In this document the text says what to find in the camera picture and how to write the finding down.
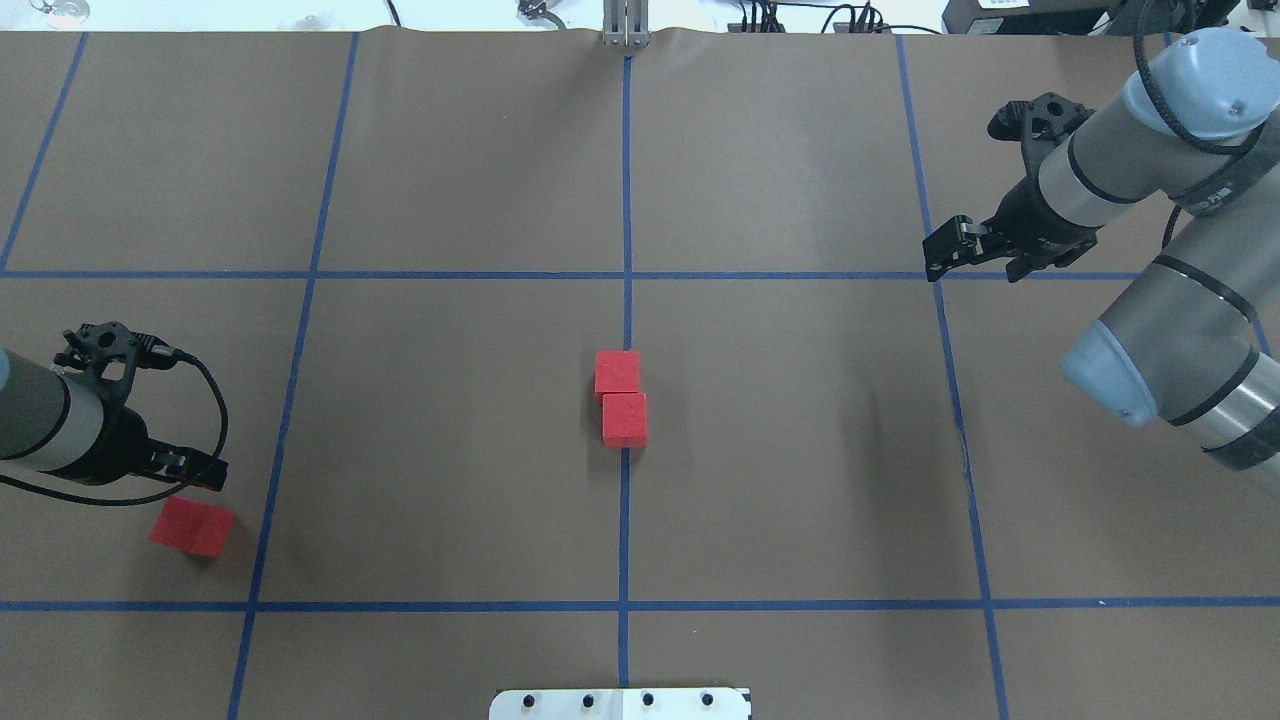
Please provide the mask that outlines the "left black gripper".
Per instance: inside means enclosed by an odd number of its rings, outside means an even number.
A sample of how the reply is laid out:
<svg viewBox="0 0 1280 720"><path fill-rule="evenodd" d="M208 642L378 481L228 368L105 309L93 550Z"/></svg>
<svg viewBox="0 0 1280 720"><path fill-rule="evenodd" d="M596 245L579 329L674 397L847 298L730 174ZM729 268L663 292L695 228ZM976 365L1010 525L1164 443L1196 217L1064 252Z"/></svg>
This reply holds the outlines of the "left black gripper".
<svg viewBox="0 0 1280 720"><path fill-rule="evenodd" d="M198 450L172 450L150 436L143 418L128 409L106 409L104 425L90 450L84 483L101 487L123 477L143 477L170 484L223 492L229 465Z"/></svg>

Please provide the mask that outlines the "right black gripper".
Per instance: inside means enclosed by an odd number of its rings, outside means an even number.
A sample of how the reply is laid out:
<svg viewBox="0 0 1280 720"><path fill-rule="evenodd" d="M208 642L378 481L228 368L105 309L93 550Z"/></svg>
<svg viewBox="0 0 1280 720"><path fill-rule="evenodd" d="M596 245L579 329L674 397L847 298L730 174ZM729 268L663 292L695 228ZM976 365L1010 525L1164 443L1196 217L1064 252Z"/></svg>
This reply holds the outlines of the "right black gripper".
<svg viewBox="0 0 1280 720"><path fill-rule="evenodd" d="M1062 219L1050 208L1036 179L1023 178L984 224L970 217L952 217L922 241L922 254L931 283L959 266L984 263L986 256L1006 258L1005 274L1016 283L1050 266L1070 266L1096 245L1096 228Z"/></svg>

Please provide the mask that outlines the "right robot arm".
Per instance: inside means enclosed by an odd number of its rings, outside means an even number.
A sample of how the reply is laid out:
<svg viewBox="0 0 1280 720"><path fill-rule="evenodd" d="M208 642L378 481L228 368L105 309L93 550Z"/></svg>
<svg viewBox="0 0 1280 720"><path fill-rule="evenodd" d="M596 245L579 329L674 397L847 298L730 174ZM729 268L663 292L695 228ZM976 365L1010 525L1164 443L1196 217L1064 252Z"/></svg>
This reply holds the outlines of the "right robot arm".
<svg viewBox="0 0 1280 720"><path fill-rule="evenodd" d="M1135 69L1100 110L1059 94L1007 102L988 135L1024 177L995 214L923 240L931 282L1004 261L1009 282L1065 268L1155 193L1172 204L1158 252L1065 352L1062 374L1129 427L1161 419L1221 468L1277 493L1279 369L1245 337L1277 301L1277 59L1225 27L1196 29Z"/></svg>

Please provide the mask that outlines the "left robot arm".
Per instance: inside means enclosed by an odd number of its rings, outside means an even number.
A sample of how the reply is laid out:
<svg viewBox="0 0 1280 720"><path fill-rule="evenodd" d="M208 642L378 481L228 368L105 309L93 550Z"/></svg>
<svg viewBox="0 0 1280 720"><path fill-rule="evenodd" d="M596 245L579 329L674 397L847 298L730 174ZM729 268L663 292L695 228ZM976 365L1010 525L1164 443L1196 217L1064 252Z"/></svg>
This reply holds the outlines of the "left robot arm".
<svg viewBox="0 0 1280 720"><path fill-rule="evenodd" d="M155 439L125 401L108 400L102 380L63 375L3 350L3 461L84 487L142 477L220 492L228 464L215 448Z"/></svg>

